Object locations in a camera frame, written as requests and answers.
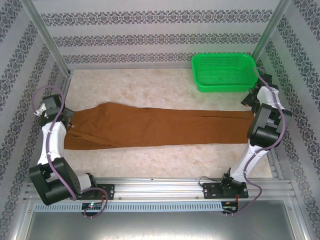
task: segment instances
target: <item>brown pants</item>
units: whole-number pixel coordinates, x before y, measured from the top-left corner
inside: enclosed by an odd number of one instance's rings
[[[251,111],[173,110],[103,103],[76,111],[64,147],[95,150],[191,144],[244,144]]]

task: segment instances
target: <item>beige floor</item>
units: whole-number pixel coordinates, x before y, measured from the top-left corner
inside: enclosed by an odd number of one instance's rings
[[[66,98],[73,111],[116,102],[135,107],[246,111],[240,104],[246,92],[201,93],[191,69],[75,70]],[[131,147],[105,150],[65,150],[78,173],[96,177],[198,178],[221,177],[234,165],[245,144],[199,144]],[[253,169],[252,178],[271,178],[266,157]]]

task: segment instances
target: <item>cable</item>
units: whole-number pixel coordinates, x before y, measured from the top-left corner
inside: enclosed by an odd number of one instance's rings
[[[204,185],[200,183],[201,179],[203,179],[203,178],[209,179],[209,180],[214,181],[214,182],[220,182],[221,181],[220,179],[219,180],[214,180],[214,179],[212,179],[210,177],[202,176],[202,177],[200,177],[200,179],[198,181],[198,184],[200,185],[200,187],[204,187]]]
[[[49,128],[49,134],[46,136],[46,139],[45,139],[45,151],[46,151],[46,157],[47,157],[47,160],[48,160],[48,164],[52,170],[52,172],[57,176],[57,178],[62,182],[62,184],[65,186],[65,188],[68,190],[68,192],[70,193],[71,195],[71,199],[73,201],[77,200],[77,197],[76,197],[76,194],[74,193],[74,191],[71,189],[71,187],[68,185],[68,183],[63,179],[63,177],[58,173],[58,171],[55,169],[53,163],[51,162],[51,154],[50,154],[50,150],[49,150],[49,142],[50,142],[50,136],[51,136],[51,132],[52,132],[52,129],[54,128],[54,125],[56,124],[57,120],[58,120],[58,117],[61,115],[63,109],[64,109],[64,106],[65,106],[65,97],[63,95],[63,93],[61,92],[61,90],[53,85],[44,85],[44,86],[41,86],[39,87],[33,94],[32,96],[32,100],[31,100],[31,106],[32,106],[32,109],[33,111],[36,113],[36,107],[35,107],[35,96],[37,95],[37,93],[42,90],[42,89],[46,89],[46,88],[49,88],[49,89],[54,89],[56,90],[60,96],[61,96],[61,107],[58,111],[58,113],[56,114],[55,118],[53,119],[51,125],[50,125],[50,128]],[[82,192],[85,193],[85,192],[88,192],[88,191],[93,191],[93,190],[97,190],[97,191],[101,191],[104,193],[104,196],[105,196],[105,204],[103,206],[103,208],[101,208],[101,210],[95,214],[94,216],[87,216],[86,215],[86,211],[87,209],[84,210],[84,217],[85,218],[95,218],[97,216],[99,216],[107,207],[107,203],[108,203],[108,194],[107,192],[102,189],[102,188],[99,188],[99,187],[91,187],[91,188],[88,188],[86,190],[83,190]]]
[[[240,209],[239,211],[237,211],[237,212],[235,213],[235,215],[241,213],[244,209],[248,208],[248,207],[249,207],[251,204],[253,204],[253,203],[261,196],[261,194],[262,194],[262,188],[261,188],[259,185],[257,185],[257,184],[255,184],[255,183],[249,181],[249,179],[248,179],[248,177],[247,177],[247,168],[248,168],[249,164],[250,164],[251,161],[255,158],[255,156],[256,156],[258,153],[260,153],[261,151],[267,151],[267,150],[270,150],[270,149],[274,148],[275,146],[277,146],[277,145],[280,143],[280,141],[282,140],[282,138],[284,137],[285,131],[286,131],[285,115],[284,115],[284,113],[282,112],[281,107],[280,107],[279,104],[277,103],[276,94],[274,93],[274,91],[272,90],[272,88],[268,85],[268,83],[260,76],[260,74],[258,73],[257,69],[260,70],[260,71],[263,72],[263,73],[265,73],[265,71],[264,71],[262,68],[260,68],[260,67],[254,67],[254,68],[253,68],[253,71],[254,71],[254,73],[256,74],[256,76],[261,80],[261,82],[262,82],[262,83],[266,86],[266,88],[271,92],[271,95],[272,95],[273,101],[274,101],[274,103],[275,103],[275,106],[276,106],[276,108],[278,109],[278,111],[279,111],[279,113],[280,113],[280,116],[281,116],[281,119],[282,119],[282,129],[281,129],[281,133],[280,133],[278,139],[277,139],[273,144],[271,144],[270,146],[267,146],[267,147],[264,147],[264,148],[261,148],[261,149],[257,150],[257,151],[249,158],[248,162],[247,162],[246,165],[244,166],[244,169],[243,169],[243,177],[244,177],[244,179],[247,181],[248,184],[250,184],[250,185],[252,185],[252,186],[254,186],[254,187],[257,187],[257,188],[259,189],[259,193],[258,193],[258,195],[257,195],[251,202],[249,202],[245,207],[243,207],[242,209]]]

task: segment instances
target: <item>green plastic basket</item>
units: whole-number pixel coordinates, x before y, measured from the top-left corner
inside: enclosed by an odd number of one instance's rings
[[[191,60],[200,92],[245,92],[258,78],[254,59],[244,53],[201,53]]]

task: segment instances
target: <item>black mounting plate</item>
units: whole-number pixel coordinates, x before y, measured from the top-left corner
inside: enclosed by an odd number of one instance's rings
[[[229,187],[220,187],[220,182],[205,182],[203,183],[204,199],[235,199],[237,195],[240,199],[249,197],[247,185],[243,182],[243,189],[235,192]]]
[[[115,195],[115,185],[114,184],[98,184],[98,188],[103,189],[108,194],[108,200],[113,200]],[[102,199],[102,192],[100,191],[88,191],[84,192],[80,195],[76,196],[77,200],[101,200]]]

